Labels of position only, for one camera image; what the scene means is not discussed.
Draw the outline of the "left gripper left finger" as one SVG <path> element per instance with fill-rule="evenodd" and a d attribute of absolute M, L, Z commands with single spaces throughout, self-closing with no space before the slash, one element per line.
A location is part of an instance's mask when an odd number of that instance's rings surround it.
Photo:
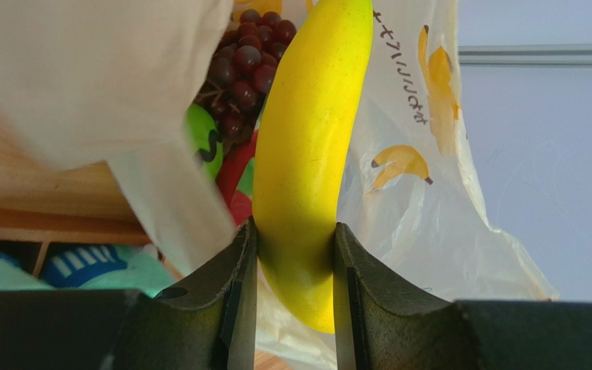
<path fill-rule="evenodd" d="M 0 291 L 0 369 L 251 369 L 257 228 L 156 297 Z"/>

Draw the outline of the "yellow banana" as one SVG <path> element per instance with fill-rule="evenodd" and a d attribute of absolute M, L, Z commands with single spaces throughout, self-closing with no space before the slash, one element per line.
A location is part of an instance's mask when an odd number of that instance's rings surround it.
<path fill-rule="evenodd" d="M 283 55 L 255 153 L 252 214 L 262 271 L 301 323 L 335 330 L 338 197 L 372 50 L 370 1 L 320 1 Z"/>

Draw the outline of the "small green watermelon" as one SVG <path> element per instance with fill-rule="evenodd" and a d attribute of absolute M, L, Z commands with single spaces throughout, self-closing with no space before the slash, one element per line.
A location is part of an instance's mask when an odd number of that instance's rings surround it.
<path fill-rule="evenodd" d="M 196 159 L 212 180 L 223 164 L 223 145 L 213 117 L 201 106 L 192 104 L 184 117 L 185 133 L 191 138 Z"/>

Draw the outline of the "red dragon fruit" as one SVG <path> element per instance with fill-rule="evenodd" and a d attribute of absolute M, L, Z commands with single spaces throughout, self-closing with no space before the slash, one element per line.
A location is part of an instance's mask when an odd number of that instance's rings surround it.
<path fill-rule="evenodd" d="M 239 227 L 252 214 L 254 157 L 258 131 L 224 157 L 216 183 L 227 209 Z"/>

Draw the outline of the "dark red grape bunch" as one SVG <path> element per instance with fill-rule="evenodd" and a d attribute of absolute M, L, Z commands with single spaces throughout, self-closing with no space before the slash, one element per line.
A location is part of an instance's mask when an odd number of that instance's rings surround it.
<path fill-rule="evenodd" d="M 275 11 L 249 8 L 232 18 L 195 99 L 213 117 L 223 153 L 250 139 L 296 33 L 295 24 Z"/>

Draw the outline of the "banana print plastic bag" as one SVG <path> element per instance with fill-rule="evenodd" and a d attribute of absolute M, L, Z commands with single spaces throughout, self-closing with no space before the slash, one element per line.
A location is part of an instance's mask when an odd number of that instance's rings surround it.
<path fill-rule="evenodd" d="M 487 221 L 460 107 L 456 2 L 370 2 L 372 50 L 336 226 L 445 301 L 558 299 L 521 244 Z M 0 1 L 0 123 L 58 170 L 106 161 L 187 276 L 234 229 L 181 129 L 232 11 L 230 1 Z M 335 330 L 296 319 L 258 252 L 256 265 L 274 342 L 326 352 Z"/>

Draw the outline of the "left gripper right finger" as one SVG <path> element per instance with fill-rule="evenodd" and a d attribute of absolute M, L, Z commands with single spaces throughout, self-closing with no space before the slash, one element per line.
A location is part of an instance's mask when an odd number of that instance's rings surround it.
<path fill-rule="evenodd" d="M 335 230 L 340 369 L 592 369 L 592 303 L 445 301 Z"/>

